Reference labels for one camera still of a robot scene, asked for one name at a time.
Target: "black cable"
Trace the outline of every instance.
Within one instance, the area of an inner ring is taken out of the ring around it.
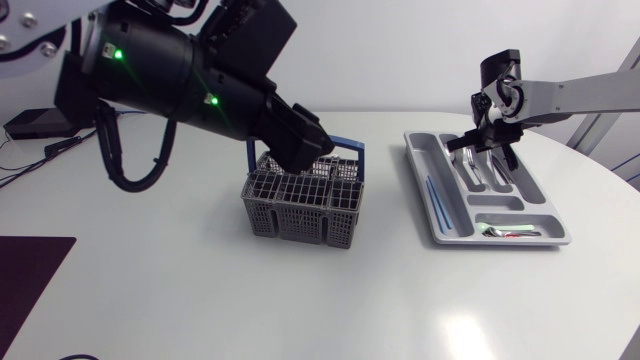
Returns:
[[[187,16],[186,18],[173,18],[173,25],[187,26],[195,23],[204,13],[204,9],[207,7],[207,3],[209,3],[209,0],[200,0],[191,15]]]
[[[82,19],[71,22],[71,53],[80,55],[80,43],[82,42]]]
[[[9,185],[10,183],[12,183],[12,182],[16,181],[16,180],[17,180],[18,178],[20,178],[21,176],[23,176],[23,175],[25,175],[25,174],[28,174],[28,173],[30,173],[30,172],[32,172],[32,171],[34,171],[34,170],[39,169],[39,168],[40,168],[40,167],[42,167],[44,164],[46,164],[46,163],[48,163],[49,161],[53,160],[56,156],[58,156],[58,155],[62,154],[62,153],[63,153],[63,152],[65,152],[65,151],[68,151],[68,150],[70,150],[70,149],[72,149],[72,148],[74,148],[74,147],[78,146],[79,144],[83,143],[86,139],[88,139],[88,138],[92,137],[92,136],[93,136],[93,135],[95,135],[95,134],[96,134],[96,131],[94,130],[94,131],[90,132],[89,134],[87,134],[87,135],[85,135],[85,136],[81,137],[81,138],[80,138],[80,140],[79,140],[77,143],[75,143],[75,144],[73,144],[73,145],[71,145],[71,146],[69,146],[69,147],[67,147],[67,148],[60,149],[60,151],[58,151],[58,152],[57,152],[57,153],[55,153],[54,155],[52,155],[52,156],[48,156],[48,157],[45,157],[44,159],[38,160],[38,161],[36,161],[36,162],[34,162],[34,163],[32,163],[32,164],[25,165],[25,166],[21,166],[21,167],[19,167],[19,168],[14,168],[14,169],[11,169],[11,168],[1,168],[1,169],[3,169],[3,170],[7,170],[7,171],[17,171],[17,170],[22,170],[22,171],[20,171],[19,173],[11,174],[11,175],[9,175],[9,176],[5,176],[5,177],[1,178],[1,179],[0,179],[0,181],[4,181],[4,182],[3,182],[3,183],[0,183],[0,189],[4,188],[5,186]]]
[[[102,154],[104,167],[107,170],[107,174],[109,174],[109,179],[120,189],[128,192],[141,192],[155,184],[168,165],[176,136],[177,122],[171,119],[167,120],[160,155],[158,159],[154,159],[156,165],[153,169],[144,178],[131,181],[125,177],[122,169],[122,148],[116,124],[116,111],[104,101],[100,101],[95,115],[100,153]]]
[[[99,360],[95,356],[86,355],[86,354],[77,354],[77,355],[69,355],[65,356],[60,360]]]
[[[200,17],[202,16],[202,14],[204,13],[205,8],[207,7],[207,4],[209,3],[209,0],[200,0],[198,2],[198,5],[196,5],[196,8],[193,10],[193,13],[191,13],[191,15],[184,17],[184,18],[177,18],[177,17],[173,17],[171,15],[167,15],[165,12],[163,12],[162,10],[158,9],[157,7],[149,4],[147,1],[145,0],[133,0],[132,1],[134,4],[138,5],[139,8],[146,10],[147,12],[149,12],[151,15],[171,24],[171,25],[176,25],[176,26],[187,26],[187,25],[191,25],[193,23],[195,23],[196,21],[198,21],[198,19],[200,19]]]

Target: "white table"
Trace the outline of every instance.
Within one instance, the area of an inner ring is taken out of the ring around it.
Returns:
[[[350,250],[253,236],[240,200],[244,144],[187,126],[149,191],[110,183],[95,138],[1,190],[3,235],[78,239],[6,358],[620,356],[640,323],[640,195],[631,186],[527,132],[515,148],[573,243],[439,246],[402,135],[468,130],[469,117],[319,115],[330,133],[367,146]],[[150,169],[163,126],[122,120],[130,177]],[[45,143],[11,144],[20,149],[1,164],[37,160]]]

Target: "dishwasher cutlery basket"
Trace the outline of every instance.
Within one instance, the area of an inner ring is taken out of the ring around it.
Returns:
[[[357,151],[357,160],[323,156],[300,175],[286,173],[265,152],[256,162],[247,141],[249,174],[242,190],[253,233],[348,249],[364,189],[364,144],[331,136],[336,146]]]

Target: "blue handle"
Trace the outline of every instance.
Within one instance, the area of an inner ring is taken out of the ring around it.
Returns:
[[[364,182],[364,143],[334,135],[329,135],[329,138],[337,147],[358,152],[358,180]],[[247,162],[249,172],[254,172],[257,168],[255,139],[247,140]]]

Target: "cutlery tray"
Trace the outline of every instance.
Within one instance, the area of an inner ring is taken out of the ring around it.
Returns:
[[[509,171],[502,149],[481,153],[472,150],[474,173],[463,161],[463,149],[452,155],[446,149],[447,141],[458,136],[439,132],[404,134],[407,156],[436,242],[543,246],[571,242],[556,209],[520,158],[518,169]],[[489,237],[477,228],[478,222],[495,226],[530,224],[540,236]]]

